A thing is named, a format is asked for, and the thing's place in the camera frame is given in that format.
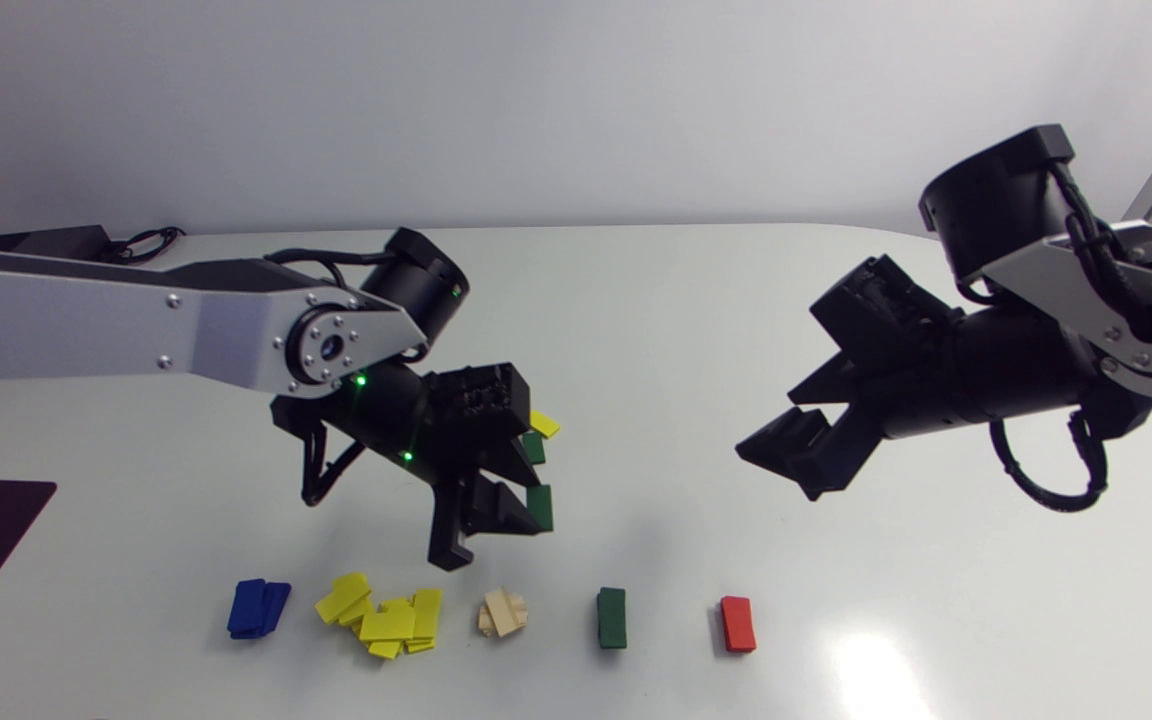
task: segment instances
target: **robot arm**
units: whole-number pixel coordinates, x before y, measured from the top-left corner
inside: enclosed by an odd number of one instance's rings
[[[1093,218],[1071,159],[1060,126],[1037,127],[929,184],[925,223],[960,290],[986,309],[952,309],[886,256],[866,260],[812,305],[840,353],[790,391],[796,406],[846,412],[831,425],[791,407],[737,454],[817,500],[846,488],[882,439],[988,423],[1005,470],[1039,503],[1096,502],[1102,441],[1152,410],[1152,223]],[[1091,473],[1082,497],[1037,486],[1007,447],[1006,418],[1062,406],[1079,406],[1070,430]]]
[[[335,283],[280,263],[328,264]],[[374,265],[358,290],[334,264]],[[532,486],[518,442],[530,396],[513,365],[417,377],[470,290],[456,264],[401,228],[384,252],[283,250],[152,272],[0,252],[0,378],[189,373],[274,393],[275,424],[305,444],[301,497],[323,500],[366,447],[434,488],[430,562],[472,560],[476,532],[536,535],[482,469]],[[324,471],[326,425],[355,444]]]

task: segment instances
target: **blue block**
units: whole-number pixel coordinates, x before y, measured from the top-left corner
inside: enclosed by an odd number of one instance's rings
[[[291,583],[265,583],[265,612],[260,635],[268,635],[278,628],[279,616],[283,615],[283,606],[287,605],[289,594],[291,594]]]
[[[229,630],[229,637],[260,637],[260,629],[265,624],[264,598],[265,579],[243,579],[234,588],[234,605],[229,608],[229,623],[225,626]]]

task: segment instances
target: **white table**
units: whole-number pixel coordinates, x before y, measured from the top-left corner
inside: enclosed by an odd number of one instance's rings
[[[188,237],[156,266],[387,237]],[[808,305],[865,256],[957,302],[937,243],[804,223],[430,237],[472,291],[422,365],[524,373],[563,424],[540,469],[558,531],[471,538],[473,564],[444,574],[429,487],[389,462],[301,505],[268,396],[0,382],[0,478],[60,486],[0,573],[0,719],[1152,717],[1152,419],[1073,516],[1023,497],[984,427],[886,444],[817,503],[732,450],[835,351]],[[1083,486],[1063,415],[1011,426],[1037,479]],[[381,664],[321,624],[312,602],[350,570],[378,598],[444,588],[438,650]],[[232,641],[251,577],[291,600],[274,634]],[[486,639],[475,612],[502,584],[530,626]],[[628,589],[627,651],[596,645],[600,585]],[[722,651],[723,594],[753,598],[752,655]]]

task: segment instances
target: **cable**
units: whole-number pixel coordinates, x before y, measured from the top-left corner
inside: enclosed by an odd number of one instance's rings
[[[970,300],[978,305],[998,305],[1001,304],[1001,297],[996,295],[980,295],[973,287],[972,283],[957,283],[958,295]]]
[[[151,232],[136,233],[127,241],[109,242],[109,244],[105,247],[105,251],[101,253],[99,260],[101,263],[109,263],[113,265],[136,265],[146,263],[147,260],[157,258],[157,256],[161,255],[164,250],[168,249],[168,247],[172,247],[172,243],[177,241],[177,237],[183,236],[183,234],[189,233],[175,227],[175,225],[168,225],[168,227],[152,229]],[[154,247],[152,250],[141,252],[141,255],[134,252],[134,245],[145,242],[151,237],[161,238],[159,245]]]
[[[305,250],[302,247],[288,247],[287,250],[270,252],[265,256],[266,260],[279,265],[302,260],[335,263],[338,265],[379,265],[394,258],[396,256],[393,252],[339,252],[335,250]]]
[[[1117,237],[1109,225],[1092,214],[1087,199],[1063,162],[1052,162],[1048,169],[1066,204],[1073,209],[1064,218],[1064,228],[1092,290],[1115,313],[1123,316],[1135,336],[1152,342],[1152,313],[1119,266],[1115,253],[1122,255],[1123,248]]]
[[[1020,462],[1011,455],[1011,446],[1007,442],[1007,430],[1003,420],[992,420],[990,423],[990,439],[993,441],[993,450],[998,454],[998,460],[1002,462],[1002,469],[1016,482],[1016,486],[1023,488],[1025,495],[1031,497],[1038,505],[1055,511],[1079,511],[1086,510],[1100,500],[1101,493],[1108,487],[1106,478],[1111,473],[1111,464],[1105,457],[1105,445],[1098,438],[1093,438],[1087,430],[1087,419],[1083,411],[1078,410],[1069,416],[1069,432],[1074,438],[1074,447],[1078,448],[1078,455],[1083,458],[1083,464],[1087,465],[1087,492],[1083,495],[1061,495],[1049,488],[1039,486],[1038,483],[1029,479],[1029,475],[1020,469]]]

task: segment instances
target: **green block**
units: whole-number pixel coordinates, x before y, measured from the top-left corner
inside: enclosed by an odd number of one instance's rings
[[[626,650],[626,590],[604,588],[598,591],[598,646],[602,650]]]
[[[526,511],[531,511],[531,518],[540,525],[540,530],[554,532],[554,500],[550,486],[526,488]]]
[[[545,438],[536,430],[522,433],[522,450],[526,453],[526,462],[532,465],[545,464]]]

